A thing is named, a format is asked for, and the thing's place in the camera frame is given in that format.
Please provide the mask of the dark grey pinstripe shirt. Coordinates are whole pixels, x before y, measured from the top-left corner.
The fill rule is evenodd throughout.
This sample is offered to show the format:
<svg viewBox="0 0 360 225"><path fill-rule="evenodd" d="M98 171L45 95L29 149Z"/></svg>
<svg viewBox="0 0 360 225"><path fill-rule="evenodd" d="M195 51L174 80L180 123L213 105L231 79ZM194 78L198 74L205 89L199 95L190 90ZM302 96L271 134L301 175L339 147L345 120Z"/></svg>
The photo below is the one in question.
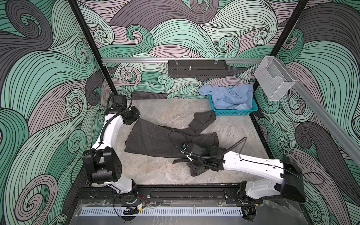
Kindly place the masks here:
<svg viewBox="0 0 360 225"><path fill-rule="evenodd" d="M224 148L219 147L217 133L202 134L216 120L214 111L196 112L188 128L174 128L156 125L138 119L125 142L125 152L150 157L174 158L173 163L188 162L189 158L180 152L183 145L190 143L203 148L198 158L224 158Z"/></svg>

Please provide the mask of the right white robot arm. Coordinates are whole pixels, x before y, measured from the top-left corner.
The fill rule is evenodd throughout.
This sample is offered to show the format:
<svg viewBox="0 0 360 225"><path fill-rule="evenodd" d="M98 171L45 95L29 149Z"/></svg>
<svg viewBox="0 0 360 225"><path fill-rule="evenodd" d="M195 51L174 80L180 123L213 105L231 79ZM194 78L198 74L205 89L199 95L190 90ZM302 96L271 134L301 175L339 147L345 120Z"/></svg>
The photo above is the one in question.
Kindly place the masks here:
<svg viewBox="0 0 360 225"><path fill-rule="evenodd" d="M239 145L245 145L246 137L226 149L217 146L202 148L188 138L176 143L173 134L174 131L169 133L169 140L185 156L192 176L208 170L244 172L261 177L259 181L245 183L243 193L250 199L282 196L296 202L306 200L304 185L311 184L311 181L305 178L300 167L289 157L265 159L234 152L233 149Z"/></svg>

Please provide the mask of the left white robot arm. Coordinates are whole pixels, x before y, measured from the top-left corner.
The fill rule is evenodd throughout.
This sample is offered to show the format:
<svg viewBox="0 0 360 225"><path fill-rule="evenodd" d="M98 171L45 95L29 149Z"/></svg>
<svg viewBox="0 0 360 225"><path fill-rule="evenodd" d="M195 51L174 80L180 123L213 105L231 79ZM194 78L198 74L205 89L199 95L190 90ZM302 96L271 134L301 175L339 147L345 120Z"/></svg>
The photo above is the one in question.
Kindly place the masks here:
<svg viewBox="0 0 360 225"><path fill-rule="evenodd" d="M96 143L82 156L92 187L112 188L122 196L135 197L136 184L123 174L115 143L122 125L131 125L140 117L139 110L125 95L111 94L106 102L105 121Z"/></svg>

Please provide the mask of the teal plastic basket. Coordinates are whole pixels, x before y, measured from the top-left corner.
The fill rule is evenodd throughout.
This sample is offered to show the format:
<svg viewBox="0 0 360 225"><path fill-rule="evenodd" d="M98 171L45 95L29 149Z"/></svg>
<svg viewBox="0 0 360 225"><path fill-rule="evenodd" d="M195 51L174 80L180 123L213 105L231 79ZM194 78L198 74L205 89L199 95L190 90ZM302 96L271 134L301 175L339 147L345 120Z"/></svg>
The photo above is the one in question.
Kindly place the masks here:
<svg viewBox="0 0 360 225"><path fill-rule="evenodd" d="M250 110L217 110L213 105L212 97L208 95L208 98L211 104L211 108L215 112L216 116L246 116L258 110L255 99L253 99L252 108Z"/></svg>

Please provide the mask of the light blue shirt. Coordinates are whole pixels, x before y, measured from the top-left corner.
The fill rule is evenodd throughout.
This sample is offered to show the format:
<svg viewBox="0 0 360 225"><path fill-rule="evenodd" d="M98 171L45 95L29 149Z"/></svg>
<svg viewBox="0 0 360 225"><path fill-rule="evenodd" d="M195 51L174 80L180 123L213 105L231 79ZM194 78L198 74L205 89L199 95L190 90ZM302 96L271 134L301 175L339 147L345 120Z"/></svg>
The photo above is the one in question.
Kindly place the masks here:
<svg viewBox="0 0 360 225"><path fill-rule="evenodd" d="M199 94L210 96L216 110L250 110L252 108L254 87L243 84L232 88L205 85L199 89Z"/></svg>

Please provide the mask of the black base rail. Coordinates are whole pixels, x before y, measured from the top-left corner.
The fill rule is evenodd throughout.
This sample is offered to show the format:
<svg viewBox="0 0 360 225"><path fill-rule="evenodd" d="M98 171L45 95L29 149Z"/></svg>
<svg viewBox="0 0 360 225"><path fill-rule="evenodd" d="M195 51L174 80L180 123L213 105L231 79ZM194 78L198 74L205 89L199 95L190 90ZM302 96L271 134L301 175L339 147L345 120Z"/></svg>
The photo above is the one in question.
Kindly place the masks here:
<svg viewBox="0 0 360 225"><path fill-rule="evenodd" d="M84 199L114 199L116 203L157 204L165 200L215 200L226 204L262 204L263 200L281 199L280 195L262 197L259 200L245 194L246 183L137 185L129 193L119 194L110 187L84 187L76 195Z"/></svg>

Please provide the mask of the black left corner post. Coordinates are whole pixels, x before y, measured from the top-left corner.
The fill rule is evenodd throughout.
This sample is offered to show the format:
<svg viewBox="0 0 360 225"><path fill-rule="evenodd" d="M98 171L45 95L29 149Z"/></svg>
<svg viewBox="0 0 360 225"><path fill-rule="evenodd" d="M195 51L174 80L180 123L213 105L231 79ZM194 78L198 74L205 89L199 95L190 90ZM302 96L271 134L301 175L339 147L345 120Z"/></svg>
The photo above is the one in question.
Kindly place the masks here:
<svg viewBox="0 0 360 225"><path fill-rule="evenodd" d="M87 23L85 21L85 18L84 18L83 14L82 14L82 12L80 10L80 7L79 7L77 1L76 0L68 0L68 3L69 3L69 5L70 5L70 7L72 9L72 12L73 12L73 14L74 14L74 16L75 16L75 18L77 20L78 25L80 26L80 28L81 28L84 36L85 36L86 41L88 42L88 44L90 46L90 49L91 49L91 51L92 51L92 53L93 53L93 55L95 57L96 63L99 66L99 69L101 71L101 74L102 74L103 78L106 80L106 82L107 82L107 84L108 84L108 86L110 88L111 93L117 95L118 92L117 92L117 90L115 88L115 85L114 85L114 83L112 81L110 73L109 73L107 67L102 62L102 57L100 55L100 52L99 52L99 50L98 50L98 48L97 48L97 46L95 44L95 41L94 41L94 39L93 39L93 37L91 35L90 29L89 29L89 27L88 27L88 25L87 25Z"/></svg>

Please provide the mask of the black corner post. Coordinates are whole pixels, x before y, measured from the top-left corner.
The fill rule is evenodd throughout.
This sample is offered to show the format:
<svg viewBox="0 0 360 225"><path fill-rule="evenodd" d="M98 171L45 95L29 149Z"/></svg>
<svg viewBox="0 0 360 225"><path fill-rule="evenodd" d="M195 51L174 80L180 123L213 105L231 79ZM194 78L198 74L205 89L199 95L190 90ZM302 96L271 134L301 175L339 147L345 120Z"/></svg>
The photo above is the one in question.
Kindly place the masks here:
<svg viewBox="0 0 360 225"><path fill-rule="evenodd" d="M76 0L68 0L68 3L69 3L69 5L70 5L70 7L72 9L72 12L73 12L73 14L74 14L74 16L75 16L75 18L77 20L78 25L80 26L80 28L81 28L84 36L85 36L86 41L88 42L88 44L90 46L90 49L91 49L91 51L92 51L92 53L93 53L93 55L95 57L96 63L99 66L99 69L101 71L101 74L102 74L103 78L106 80L106 82L107 82L107 84L108 84L108 86L110 88L111 93L117 95L118 92L117 92L117 90L115 88L115 85L114 85L114 83L112 81L110 73L109 73L107 67L102 62L102 57L100 55L100 52L99 52L99 50L98 50L98 48L97 48L97 46L95 44L95 41L94 41L94 39L93 39L93 37L91 35L90 29L89 29L89 27L88 27L88 25L87 25L87 23L85 21L85 18L84 18L83 14L82 14L82 12L80 10L80 7L79 7L77 1Z"/></svg>
<svg viewBox="0 0 360 225"><path fill-rule="evenodd" d="M296 23L298 22L303 10L305 9L306 5L308 4L309 0L300 0L296 5L292 15L290 16L284 30L282 31L278 41L276 42L275 46L273 47L270 56L277 56L283 47L284 43L288 39L289 35L291 34L293 28L295 27Z"/></svg>

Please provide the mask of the black perforated wall tray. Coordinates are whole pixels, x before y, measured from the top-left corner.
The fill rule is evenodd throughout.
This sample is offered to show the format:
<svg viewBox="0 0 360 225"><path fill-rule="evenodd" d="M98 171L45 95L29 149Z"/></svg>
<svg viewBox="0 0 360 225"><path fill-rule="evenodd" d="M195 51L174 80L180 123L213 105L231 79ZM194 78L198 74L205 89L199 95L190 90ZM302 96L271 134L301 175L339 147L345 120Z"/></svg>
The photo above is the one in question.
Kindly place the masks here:
<svg viewBox="0 0 360 225"><path fill-rule="evenodd" d="M228 74L226 61L168 61L171 78L224 78Z"/></svg>

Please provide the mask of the aluminium back rail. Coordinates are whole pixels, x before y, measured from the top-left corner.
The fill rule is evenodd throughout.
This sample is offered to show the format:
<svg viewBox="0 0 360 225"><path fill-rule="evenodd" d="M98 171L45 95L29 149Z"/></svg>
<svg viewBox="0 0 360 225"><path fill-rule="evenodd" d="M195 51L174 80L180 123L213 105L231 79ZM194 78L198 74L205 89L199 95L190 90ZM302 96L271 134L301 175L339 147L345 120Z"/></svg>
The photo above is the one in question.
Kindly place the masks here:
<svg viewBox="0 0 360 225"><path fill-rule="evenodd" d="M226 61L229 64L259 64L263 60L260 59L246 59L246 58L135 58L135 57L117 57L117 58L102 58L103 63L168 63L168 61Z"/></svg>

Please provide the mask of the aluminium rail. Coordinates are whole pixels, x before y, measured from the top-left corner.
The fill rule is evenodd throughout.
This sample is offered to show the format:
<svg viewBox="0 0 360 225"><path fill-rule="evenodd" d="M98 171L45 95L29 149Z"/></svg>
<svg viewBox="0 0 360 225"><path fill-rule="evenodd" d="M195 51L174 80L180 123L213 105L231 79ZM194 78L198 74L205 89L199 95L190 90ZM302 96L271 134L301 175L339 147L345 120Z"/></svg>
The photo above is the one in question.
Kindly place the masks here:
<svg viewBox="0 0 360 225"><path fill-rule="evenodd" d="M263 60L260 59L246 59L246 58L135 58L135 57L117 57L117 58L102 58L103 63L168 63L168 61L226 61L229 64L259 64Z"/></svg>
<svg viewBox="0 0 360 225"><path fill-rule="evenodd" d="M325 94L323 94L321 85L311 74L310 70L296 62L286 65L280 60L280 65L294 81L292 88L301 96L314 115L316 115L317 121L330 132L340 148L359 166L359 145L326 110Z"/></svg>

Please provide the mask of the clear plastic wall bin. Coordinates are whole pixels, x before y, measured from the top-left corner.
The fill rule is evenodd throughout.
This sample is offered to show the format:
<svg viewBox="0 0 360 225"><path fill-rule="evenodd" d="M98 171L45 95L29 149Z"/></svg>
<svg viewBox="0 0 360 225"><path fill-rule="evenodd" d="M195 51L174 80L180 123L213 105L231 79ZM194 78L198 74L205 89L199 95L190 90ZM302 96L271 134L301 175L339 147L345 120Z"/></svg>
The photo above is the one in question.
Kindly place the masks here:
<svg viewBox="0 0 360 225"><path fill-rule="evenodd" d="M295 84L290 70L275 56L264 57L254 75L271 102L280 101Z"/></svg>

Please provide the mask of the aluminium right rail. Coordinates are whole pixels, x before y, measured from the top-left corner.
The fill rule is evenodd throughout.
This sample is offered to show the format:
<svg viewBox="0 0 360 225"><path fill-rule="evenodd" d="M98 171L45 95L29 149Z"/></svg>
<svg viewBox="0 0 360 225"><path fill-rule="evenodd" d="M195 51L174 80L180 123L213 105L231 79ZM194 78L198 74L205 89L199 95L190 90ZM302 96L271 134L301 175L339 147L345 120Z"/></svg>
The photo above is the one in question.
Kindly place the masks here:
<svg viewBox="0 0 360 225"><path fill-rule="evenodd" d="M323 94L321 85L311 74L310 70L296 62L286 65L280 60L280 65L294 81L292 88L301 96L314 115L316 115L317 121L330 132L340 148L359 166L359 145L326 110L325 94Z"/></svg>

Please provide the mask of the black right corner post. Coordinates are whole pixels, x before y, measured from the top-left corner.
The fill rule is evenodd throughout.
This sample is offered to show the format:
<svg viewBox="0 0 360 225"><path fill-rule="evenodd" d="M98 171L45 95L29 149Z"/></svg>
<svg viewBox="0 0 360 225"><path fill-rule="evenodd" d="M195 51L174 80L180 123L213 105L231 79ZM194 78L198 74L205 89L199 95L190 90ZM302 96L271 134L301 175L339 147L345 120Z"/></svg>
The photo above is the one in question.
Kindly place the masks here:
<svg viewBox="0 0 360 225"><path fill-rule="evenodd" d="M295 27L296 23L298 22L303 10L305 9L306 5L308 4L309 0L300 0L296 5L292 15L290 16L284 30L282 31L278 41L276 42L275 46L273 47L270 56L277 56L283 47L284 43L288 39L289 35L291 34L293 28Z"/></svg>

